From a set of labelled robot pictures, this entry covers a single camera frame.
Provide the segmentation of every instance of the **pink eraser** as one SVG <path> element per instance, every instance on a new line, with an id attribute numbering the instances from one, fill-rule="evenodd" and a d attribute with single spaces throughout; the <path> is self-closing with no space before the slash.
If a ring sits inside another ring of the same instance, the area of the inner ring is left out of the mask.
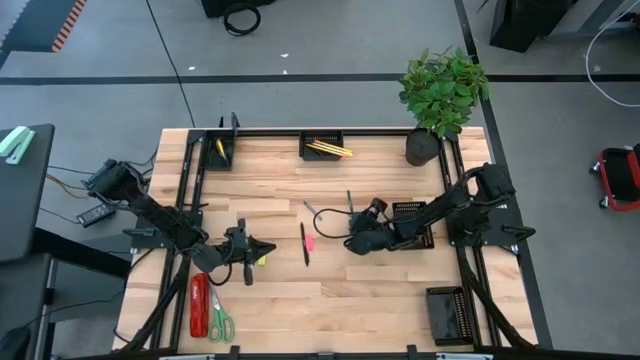
<path id="1" fill-rule="evenodd" d="M 309 234 L 305 234 L 304 241 L 307 244 L 307 251 L 313 251 L 313 238 Z"/>

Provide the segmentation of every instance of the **scissors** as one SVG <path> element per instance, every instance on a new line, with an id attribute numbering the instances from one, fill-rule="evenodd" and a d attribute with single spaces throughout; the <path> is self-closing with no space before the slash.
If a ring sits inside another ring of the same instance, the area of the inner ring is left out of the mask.
<path id="1" fill-rule="evenodd" d="M 209 341 L 218 342 L 222 340 L 225 343 L 230 343 L 236 333 L 235 324 L 231 316 L 227 315 L 222 305 L 220 305 L 220 299 L 213 284 L 209 284 L 209 297 L 214 310 L 213 325 L 209 329 Z"/>

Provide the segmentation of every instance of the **green object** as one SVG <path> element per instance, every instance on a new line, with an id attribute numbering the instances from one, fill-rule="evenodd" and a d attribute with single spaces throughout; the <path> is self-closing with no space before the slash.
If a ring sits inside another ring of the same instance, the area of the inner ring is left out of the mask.
<path id="1" fill-rule="evenodd" d="M 19 164 L 35 134 L 26 126 L 16 127 L 0 142 L 0 156 L 8 156 L 7 164 Z"/>
<path id="2" fill-rule="evenodd" d="M 400 80 L 404 90 L 400 101 L 414 114 L 418 127 L 442 137 L 460 133 L 469 121 L 471 108 L 489 97 L 489 80 L 484 70 L 458 48 L 443 54 L 425 49 L 420 59 L 409 60 L 407 74 Z"/>
<path id="3" fill-rule="evenodd" d="M 235 324 L 231 316 L 227 315 L 220 305 L 220 299 L 213 284 L 209 284 L 209 297 L 211 297 L 211 305 L 214 309 L 213 325 L 209 329 L 209 341 L 219 342 L 222 340 L 224 343 L 230 343 L 236 334 Z"/>

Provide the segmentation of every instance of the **black container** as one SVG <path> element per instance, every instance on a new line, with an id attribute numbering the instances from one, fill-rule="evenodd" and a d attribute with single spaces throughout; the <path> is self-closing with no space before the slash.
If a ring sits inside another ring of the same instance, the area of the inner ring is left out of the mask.
<path id="1" fill-rule="evenodd" d="M 427 288 L 427 311 L 437 346 L 473 344 L 467 304 L 461 287 Z"/>
<path id="2" fill-rule="evenodd" d="M 415 128 L 407 135 L 404 157 L 413 166 L 422 166 L 440 153 L 440 140 L 427 129 Z"/>
<path id="3" fill-rule="evenodd" d="M 397 216 L 414 214 L 416 211 L 427 206 L 427 203 L 424 201 L 396 202 L 391 206 L 393 208 L 393 217 L 395 218 Z M 405 238 L 406 234 L 403 233 L 404 228 L 402 225 L 402 223 L 396 224 L 396 231 L 400 236 Z M 431 226 L 425 226 L 414 235 L 414 244 L 403 247 L 402 250 L 433 249 L 434 246 Z"/>
<path id="4" fill-rule="evenodd" d="M 222 140 L 222 147 L 227 159 L 218 153 L 216 139 Z M 233 167 L 233 153 L 235 149 L 235 137 L 233 130 L 207 130 L 204 134 L 203 146 L 207 147 L 207 170 L 230 171 Z"/>
<path id="5" fill-rule="evenodd" d="M 313 140 L 320 140 L 331 145 L 344 147 L 342 131 L 309 130 L 300 132 L 300 157 L 304 161 L 338 161 L 341 156 L 312 149 L 306 144 L 313 144 Z"/>

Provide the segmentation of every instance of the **green scissors handle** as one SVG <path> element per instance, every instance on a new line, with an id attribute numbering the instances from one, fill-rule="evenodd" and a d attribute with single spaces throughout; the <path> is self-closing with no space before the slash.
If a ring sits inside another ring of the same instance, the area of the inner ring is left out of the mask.
<path id="1" fill-rule="evenodd" d="M 209 340 L 218 342 L 222 340 L 224 343 L 230 343 L 235 336 L 235 324 L 231 316 L 227 315 L 222 306 L 215 309 L 213 325 L 209 330 Z"/>

